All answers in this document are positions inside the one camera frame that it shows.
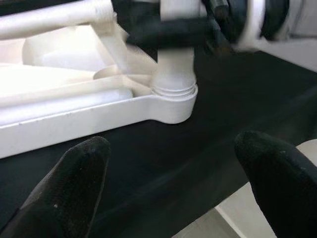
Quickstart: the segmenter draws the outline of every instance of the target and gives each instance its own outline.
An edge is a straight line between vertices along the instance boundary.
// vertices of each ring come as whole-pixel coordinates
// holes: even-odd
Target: white cylinder
[[[198,17],[200,7],[200,0],[161,0],[161,20]],[[192,48],[158,52],[158,70],[152,85],[155,93],[183,97],[193,93],[195,84]]]
[[[0,40],[24,38],[82,23],[113,20],[111,0],[82,0],[0,17]]]

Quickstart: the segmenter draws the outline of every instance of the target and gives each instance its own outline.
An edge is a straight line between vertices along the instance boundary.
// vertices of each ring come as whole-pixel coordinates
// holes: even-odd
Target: white rod
[[[0,40],[24,38],[82,23],[113,21],[111,0],[81,0],[0,17]]]

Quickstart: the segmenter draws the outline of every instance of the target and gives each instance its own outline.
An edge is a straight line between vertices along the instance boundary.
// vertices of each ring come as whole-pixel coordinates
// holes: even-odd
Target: white plastic part
[[[0,67],[0,105],[5,97],[92,81],[94,72],[27,65]]]
[[[28,37],[82,23],[113,21],[111,0],[81,0],[0,17],[0,40]]]
[[[133,98],[133,94],[130,89],[119,88],[98,93],[68,98],[63,97],[60,99],[23,104],[15,107],[1,108],[0,126],[58,115],[87,107],[96,107],[131,98]]]
[[[200,0],[161,0],[161,20],[200,16]],[[187,97],[196,90],[194,50],[161,50],[153,80],[154,93],[166,97]]]
[[[127,49],[126,33],[115,20],[106,26],[111,30],[95,25],[95,31],[87,25],[54,30],[13,40],[9,49],[0,42],[0,51],[7,49],[0,62],[0,158],[143,120],[173,124],[190,117],[197,86],[178,97],[154,94],[158,65],[140,49]],[[75,50],[69,54],[81,47],[87,50],[82,58]],[[47,60],[51,52],[55,55]],[[192,55],[183,56],[192,64]],[[180,73],[169,70],[161,76],[178,77],[184,92],[181,65],[174,68]]]
[[[113,58],[90,26],[62,28],[27,38],[22,55],[27,65],[87,71],[114,65]]]
[[[257,48],[265,16],[265,0],[248,0],[247,21],[235,50],[251,51]]]

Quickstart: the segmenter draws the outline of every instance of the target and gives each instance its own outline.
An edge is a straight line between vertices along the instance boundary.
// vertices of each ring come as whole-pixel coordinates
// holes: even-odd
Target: black mat
[[[99,133],[112,157],[90,237],[167,238],[213,208],[247,181],[233,150],[243,130],[296,145],[316,137],[317,74],[264,53],[216,59],[200,50],[195,71],[199,94],[188,121]],[[83,140],[0,160],[0,226]]]

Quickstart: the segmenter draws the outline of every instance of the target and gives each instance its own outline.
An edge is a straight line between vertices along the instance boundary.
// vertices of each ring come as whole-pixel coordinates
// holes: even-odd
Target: gray floor
[[[219,213],[212,209],[172,238],[239,238]]]

